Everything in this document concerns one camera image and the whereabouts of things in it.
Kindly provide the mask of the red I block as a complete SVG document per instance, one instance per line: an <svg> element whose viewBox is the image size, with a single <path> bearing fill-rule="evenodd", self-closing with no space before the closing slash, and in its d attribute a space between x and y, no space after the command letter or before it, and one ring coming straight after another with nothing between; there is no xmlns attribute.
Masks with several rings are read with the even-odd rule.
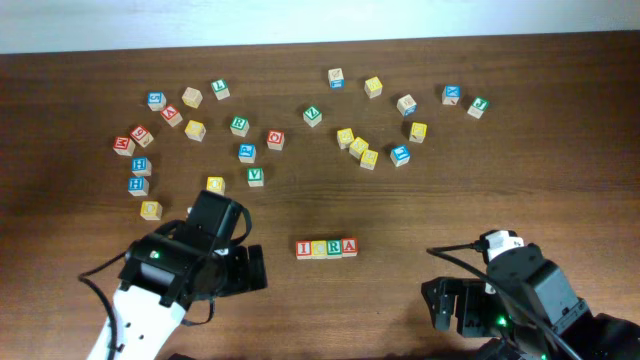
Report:
<svg viewBox="0 0 640 360"><path fill-rule="evenodd" d="M312 254L312 242L311 241L297 241L296 242L296 258L298 260L311 259Z"/></svg>

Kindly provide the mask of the yellow C block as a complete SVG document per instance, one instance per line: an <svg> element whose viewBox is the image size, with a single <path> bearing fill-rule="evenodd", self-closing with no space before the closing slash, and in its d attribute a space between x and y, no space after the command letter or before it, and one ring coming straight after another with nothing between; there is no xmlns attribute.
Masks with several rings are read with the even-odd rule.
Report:
<svg viewBox="0 0 640 360"><path fill-rule="evenodd" d="M327 241L326 240L312 241L311 255L313 259L326 259L328 257Z"/></svg>

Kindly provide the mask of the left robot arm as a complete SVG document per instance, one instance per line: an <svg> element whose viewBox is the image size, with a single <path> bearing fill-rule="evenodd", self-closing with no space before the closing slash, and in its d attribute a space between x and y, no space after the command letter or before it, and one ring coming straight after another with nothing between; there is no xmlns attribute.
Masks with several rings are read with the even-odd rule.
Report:
<svg viewBox="0 0 640 360"><path fill-rule="evenodd" d="M233 235L239 221L252 228L240 203L203 190L184 220L172 220L119 254L124 266L112 298L98 295L107 313L92 359L153 359L193 303L267 287L261 246Z"/></svg>

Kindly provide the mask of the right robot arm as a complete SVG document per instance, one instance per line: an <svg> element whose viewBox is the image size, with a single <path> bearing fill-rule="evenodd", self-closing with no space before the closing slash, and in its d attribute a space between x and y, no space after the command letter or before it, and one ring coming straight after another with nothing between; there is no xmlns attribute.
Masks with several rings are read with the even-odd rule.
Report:
<svg viewBox="0 0 640 360"><path fill-rule="evenodd" d="M434 278L421 294L435 329L485 339L474 358L639 360L638 324L593 314L537 245L492 230L465 247L482 254L485 270L454 257L455 246L430 248L471 276Z"/></svg>

